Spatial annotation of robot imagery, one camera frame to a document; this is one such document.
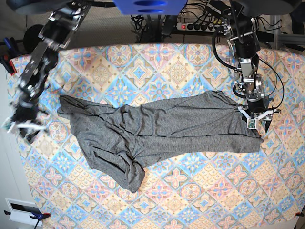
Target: power strip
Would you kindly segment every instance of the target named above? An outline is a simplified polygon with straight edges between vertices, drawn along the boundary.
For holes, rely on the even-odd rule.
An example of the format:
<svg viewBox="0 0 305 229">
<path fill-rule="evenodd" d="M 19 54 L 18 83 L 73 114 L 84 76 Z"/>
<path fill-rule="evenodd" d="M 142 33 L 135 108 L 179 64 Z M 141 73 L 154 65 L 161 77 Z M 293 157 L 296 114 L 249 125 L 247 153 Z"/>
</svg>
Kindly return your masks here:
<svg viewBox="0 0 305 229">
<path fill-rule="evenodd" d="M 178 22 L 177 23 L 177 30 L 180 31 L 196 31 L 196 32 L 215 32 L 215 30 L 219 27 L 219 25 L 209 25 L 206 26 L 206 24 L 200 25 L 200 24 L 193 24 L 193 23 L 183 23 Z"/>
</svg>

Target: gray sweatpants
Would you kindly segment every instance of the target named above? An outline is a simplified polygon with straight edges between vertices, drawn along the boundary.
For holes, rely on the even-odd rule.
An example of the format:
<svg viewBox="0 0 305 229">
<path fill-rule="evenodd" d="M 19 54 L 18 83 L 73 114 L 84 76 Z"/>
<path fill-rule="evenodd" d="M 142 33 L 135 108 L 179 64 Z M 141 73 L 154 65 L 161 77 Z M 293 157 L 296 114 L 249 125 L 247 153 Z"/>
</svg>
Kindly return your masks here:
<svg viewBox="0 0 305 229">
<path fill-rule="evenodd" d="M 189 152 L 258 152 L 262 139 L 246 128 L 239 104 L 222 92 L 165 99 L 139 107 L 60 96 L 58 115 L 68 118 L 90 168 L 136 192 L 143 167 Z"/>
</svg>

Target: table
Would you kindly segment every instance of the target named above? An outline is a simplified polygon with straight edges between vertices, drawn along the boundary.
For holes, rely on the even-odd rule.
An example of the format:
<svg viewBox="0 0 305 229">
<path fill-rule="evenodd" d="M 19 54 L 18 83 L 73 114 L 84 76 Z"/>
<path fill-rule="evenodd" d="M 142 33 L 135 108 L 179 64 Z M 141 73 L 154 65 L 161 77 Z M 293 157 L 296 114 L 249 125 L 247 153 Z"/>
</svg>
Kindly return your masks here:
<svg viewBox="0 0 305 229">
<path fill-rule="evenodd" d="M 231 64 L 225 46 L 219 55 Z M 305 57 L 263 49 L 285 84 L 285 99 L 258 153 L 197 152 L 145 169 L 135 194 L 108 175 L 90 170 L 69 121 L 56 114 L 60 94 L 116 107 L 221 90 L 232 99 L 233 73 L 202 44 L 135 44 L 88 47 L 60 53 L 41 96 L 50 116 L 39 119 L 49 134 L 18 147 L 37 206 L 51 213 L 44 228 L 201 228 L 243 229 L 291 220 L 305 204 Z M 15 100 L 18 76 L 28 56 L 13 60 L 18 73 L 7 75 Z M 261 64 L 266 93 L 276 78 Z M 274 104 L 282 96 L 277 84 Z"/>
</svg>

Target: clamp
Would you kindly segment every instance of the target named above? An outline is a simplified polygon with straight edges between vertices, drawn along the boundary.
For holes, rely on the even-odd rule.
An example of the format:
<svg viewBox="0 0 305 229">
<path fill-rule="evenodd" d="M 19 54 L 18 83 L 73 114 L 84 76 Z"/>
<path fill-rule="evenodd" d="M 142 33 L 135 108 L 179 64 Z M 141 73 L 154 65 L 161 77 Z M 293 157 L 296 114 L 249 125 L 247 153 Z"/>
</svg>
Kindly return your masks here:
<svg viewBox="0 0 305 229">
<path fill-rule="evenodd" d="M 32 212 L 32 215 L 34 215 L 34 216 L 30 216 L 32 219 L 37 219 L 38 220 L 36 225 L 35 225 L 35 227 L 34 227 L 34 229 L 37 228 L 37 225 L 39 224 L 39 221 L 42 221 L 43 219 L 46 219 L 46 218 L 51 216 L 50 213 L 42 214 L 42 213 L 34 213 L 34 212 Z"/>
<path fill-rule="evenodd" d="M 17 71 L 16 68 L 7 55 L 0 56 L 0 63 L 5 67 L 10 75 L 14 75 Z"/>
</svg>

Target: cable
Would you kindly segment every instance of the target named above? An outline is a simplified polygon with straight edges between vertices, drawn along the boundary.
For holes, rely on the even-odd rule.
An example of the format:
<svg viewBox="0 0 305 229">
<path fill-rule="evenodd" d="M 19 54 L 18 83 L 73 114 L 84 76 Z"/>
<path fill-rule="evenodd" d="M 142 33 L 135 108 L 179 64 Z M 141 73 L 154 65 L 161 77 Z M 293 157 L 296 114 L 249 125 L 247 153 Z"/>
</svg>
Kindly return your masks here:
<svg viewBox="0 0 305 229">
<path fill-rule="evenodd" d="M 184 16 L 183 14 L 185 13 L 191 13 L 193 14 L 198 20 L 201 20 L 200 18 L 203 17 L 205 14 L 201 15 L 200 17 L 198 17 L 194 12 L 191 12 L 191 11 L 186 11 L 186 12 L 182 12 L 181 15 Z"/>
<path fill-rule="evenodd" d="M 217 34 L 218 32 L 220 32 L 222 30 L 222 26 L 219 26 L 215 32 L 213 33 L 213 36 L 212 36 L 212 48 L 213 48 L 213 53 L 214 53 L 214 56 L 215 58 L 224 66 L 226 66 L 227 68 L 230 68 L 230 69 L 233 69 L 233 70 L 236 70 L 235 67 L 227 64 L 226 62 L 224 62 L 217 54 L 217 50 L 216 50 L 216 44 L 215 44 L 215 40 L 216 40 L 216 37 L 217 37 Z"/>
<path fill-rule="evenodd" d="M 262 24 L 263 24 L 263 27 L 264 27 L 265 31 L 278 30 L 278 29 L 280 29 L 280 28 L 282 27 L 282 26 L 279 26 L 279 27 L 274 28 L 274 29 L 267 29 L 267 28 L 265 27 L 265 24 L 264 24 L 263 20 L 262 20 L 263 18 L 262 18 L 262 17 L 259 17 L 258 19 L 261 20 L 261 22 L 262 22 Z"/>
<path fill-rule="evenodd" d="M 260 18 L 260 19 L 263 19 L 268 25 L 270 25 L 270 26 L 275 26 L 275 25 L 277 25 L 278 23 L 280 23 L 280 22 L 282 22 L 282 19 L 280 19 L 280 20 L 278 20 L 277 21 L 277 23 L 276 24 L 270 24 L 265 18 L 263 18 L 263 17 L 258 17 L 258 18 Z"/>
<path fill-rule="evenodd" d="M 237 93 L 237 91 L 236 91 L 236 85 L 234 85 L 234 87 L 233 87 L 233 93 L 234 93 L 237 97 L 240 97 L 240 98 L 242 98 L 242 99 L 245 99 L 245 98 L 246 98 L 246 96 L 245 96 L 244 94 L 239 94 L 239 93 Z"/>
<path fill-rule="evenodd" d="M 276 70 L 274 70 L 274 68 L 273 68 L 270 64 L 268 64 L 266 61 L 262 60 L 261 58 L 259 58 L 259 60 L 260 60 L 261 62 L 263 62 L 264 64 L 266 64 L 267 66 L 269 66 L 269 68 L 271 68 L 272 71 L 274 71 L 274 73 L 276 74 L 276 76 L 277 76 L 277 77 L 279 78 L 279 80 L 281 81 L 281 84 L 282 84 L 282 87 L 283 87 L 283 96 L 282 96 L 282 100 L 281 100 L 280 104 L 279 104 L 276 108 L 270 109 L 270 110 L 273 110 L 273 111 L 274 111 L 274 110 L 276 110 L 277 108 L 280 107 L 280 105 L 282 104 L 282 102 L 283 102 L 283 100 L 284 100 L 284 96 L 285 96 L 284 84 L 283 84 L 282 79 L 280 78 L 280 76 L 279 76 L 278 73 L 276 72 Z"/>
<path fill-rule="evenodd" d="M 136 43 L 140 43 L 143 34 L 146 32 L 145 29 L 147 28 L 147 25 L 143 27 L 144 17 L 142 15 L 132 16 L 130 15 L 131 20 L 134 22 L 135 31 L 134 32 L 137 35 Z"/>
<path fill-rule="evenodd" d="M 206 27 L 208 27 L 211 24 L 212 19 L 213 19 L 213 15 L 211 15 L 210 20 L 208 22 L 204 21 L 205 20 L 205 18 L 204 18 L 203 22 L 200 23 L 200 26 L 202 26 L 203 23 L 206 22 L 207 24 L 205 24 L 205 25 L 206 25 Z"/>
<path fill-rule="evenodd" d="M 27 28 L 27 30 L 29 29 L 28 28 L 28 16 L 27 15 L 25 16 L 25 27 Z"/>
<path fill-rule="evenodd" d="M 203 15 L 201 15 L 198 19 L 197 19 L 197 21 L 195 21 L 194 23 L 193 23 L 193 25 L 195 25 L 195 24 L 197 24 L 197 22 L 199 21 L 199 19 L 201 18 L 201 17 L 203 17 L 205 14 L 203 14 Z M 207 18 L 207 16 L 208 16 L 209 14 L 206 14 L 206 16 L 204 17 L 204 19 L 203 20 L 201 20 L 201 23 L 203 23 L 204 22 L 204 20 Z"/>
<path fill-rule="evenodd" d="M 200 6 L 205 10 L 206 5 L 200 4 L 200 3 L 187 3 L 186 6 L 190 6 L 190 5 L 194 5 L 194 6 Z"/>
<path fill-rule="evenodd" d="M 239 12 L 238 12 L 238 14 L 237 14 L 237 17 L 239 16 L 239 14 L 242 12 L 242 10 L 243 10 L 243 6 L 240 8 L 240 10 L 239 10 Z"/>
<path fill-rule="evenodd" d="M 278 80 L 277 80 L 277 76 L 275 76 L 275 78 L 276 78 L 275 87 L 274 87 L 273 91 L 272 91 L 269 95 L 267 95 L 268 97 L 271 96 L 271 95 L 275 92 L 275 90 L 276 90 L 277 81 L 278 81 Z"/>
<path fill-rule="evenodd" d="M 229 0 L 229 2 L 231 4 L 232 14 L 233 14 L 233 18 L 234 18 L 235 25 L 236 25 L 236 33 L 237 33 L 237 36 L 238 36 L 238 40 L 239 40 L 239 42 L 241 44 L 243 44 L 244 43 L 244 39 L 241 37 L 240 31 L 239 31 L 238 20 L 237 20 L 237 16 L 236 16 L 236 12 L 235 12 L 235 7 L 233 5 L 232 0 Z"/>
</svg>

